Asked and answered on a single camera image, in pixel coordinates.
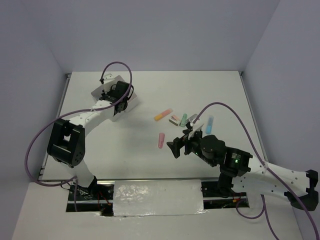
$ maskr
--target plastic wrap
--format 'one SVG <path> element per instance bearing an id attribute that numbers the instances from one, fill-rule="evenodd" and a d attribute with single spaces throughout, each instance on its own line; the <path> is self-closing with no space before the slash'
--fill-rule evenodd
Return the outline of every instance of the plastic wrap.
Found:
<path id="1" fill-rule="evenodd" d="M 115 216 L 194 215 L 204 213 L 200 180 L 116 181 Z"/>

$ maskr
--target white enclosure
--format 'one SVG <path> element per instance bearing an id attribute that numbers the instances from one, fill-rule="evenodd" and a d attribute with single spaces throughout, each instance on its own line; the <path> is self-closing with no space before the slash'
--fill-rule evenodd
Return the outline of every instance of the white enclosure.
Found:
<path id="1" fill-rule="evenodd" d="M 133 71 L 244 71 L 270 162 L 320 171 L 319 12 L 318 0 L 1 1 L 1 239 L 13 235 L 29 184 L 25 152 L 57 115 L 65 74 L 111 61 Z M 49 134 L 31 152 L 34 176 Z M 313 239 L 305 213 L 295 216 Z"/>

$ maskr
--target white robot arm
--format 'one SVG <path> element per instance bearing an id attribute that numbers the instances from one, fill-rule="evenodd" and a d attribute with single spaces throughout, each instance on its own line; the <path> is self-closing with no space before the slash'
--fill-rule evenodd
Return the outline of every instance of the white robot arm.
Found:
<path id="1" fill-rule="evenodd" d="M 93 196 L 97 195 L 97 191 L 103 192 L 103 185 L 97 184 L 96 177 L 89 171 L 84 161 L 85 138 L 102 122 L 107 119 L 112 120 L 127 109 L 134 88 L 131 86 L 130 93 L 130 90 L 128 91 L 130 85 L 117 80 L 119 78 L 118 76 L 113 82 L 102 83 L 98 88 L 101 90 L 99 100 L 92 106 L 91 111 L 83 112 L 69 120 L 55 121 L 47 147 L 47 153 L 61 163 L 72 176 L 77 177 L 79 188 Z M 114 105 L 113 103 L 119 101 L 126 92 L 128 92 L 127 96 Z"/>
<path id="2" fill-rule="evenodd" d="M 194 153 L 211 167 L 220 167 L 217 188 L 208 189 L 221 197 L 234 193 L 255 192 L 261 195 L 272 195 L 290 201 L 295 208 L 302 209 L 296 198 L 268 169 L 288 185 L 299 197 L 308 211 L 314 211 L 319 197 L 315 187 L 318 183 L 318 172 L 293 171 L 260 160 L 248 152 L 226 146 L 225 142 L 214 135 L 202 136 L 203 124 L 187 123 L 183 130 L 184 136 L 167 142 L 175 158 L 180 156 L 180 149 L 184 147 L 184 154 Z"/>

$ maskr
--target white platform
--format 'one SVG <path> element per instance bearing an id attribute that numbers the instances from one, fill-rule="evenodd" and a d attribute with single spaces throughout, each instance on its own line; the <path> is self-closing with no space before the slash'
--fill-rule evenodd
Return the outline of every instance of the white platform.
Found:
<path id="1" fill-rule="evenodd" d="M 111 72 L 129 79 L 127 72 Z M 61 114 L 90 108 L 90 93 L 99 86 L 100 72 L 73 72 Z M 158 149 L 159 133 L 165 142 L 181 137 L 182 127 L 168 121 L 156 122 L 154 116 L 172 108 L 173 113 L 189 116 L 199 113 L 211 102 L 231 106 L 246 125 L 262 155 L 257 131 L 245 91 L 237 71 L 134 71 L 133 85 L 140 104 L 117 122 L 105 121 L 86 138 L 85 162 L 100 180 L 205 178 L 218 177 L 219 169 L 211 168 L 193 154 L 175 159 L 164 145 Z M 222 106 L 209 108 L 202 116 L 214 116 L 212 134 L 227 146 L 253 153 L 247 136 L 234 115 Z M 48 157 L 42 180 L 64 180 L 71 176 L 53 158 Z"/>
<path id="2" fill-rule="evenodd" d="M 94 212 L 66 212 L 68 191 L 30 183 L 13 240 L 272 240 L 266 218 L 248 220 L 234 208 L 212 209 L 185 216 L 101 217 Z M 302 240 L 289 204 L 266 196 L 269 218 L 281 240 Z M 255 216 L 261 198 L 253 208 L 241 212 Z"/>

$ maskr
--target pink tube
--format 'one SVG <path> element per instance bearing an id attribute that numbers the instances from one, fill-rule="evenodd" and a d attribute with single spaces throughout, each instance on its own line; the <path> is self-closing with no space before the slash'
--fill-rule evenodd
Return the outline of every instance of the pink tube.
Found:
<path id="1" fill-rule="evenodd" d="M 158 148 L 162 149 L 165 141 L 165 134 L 163 132 L 159 133 L 159 141 L 158 141 Z"/>

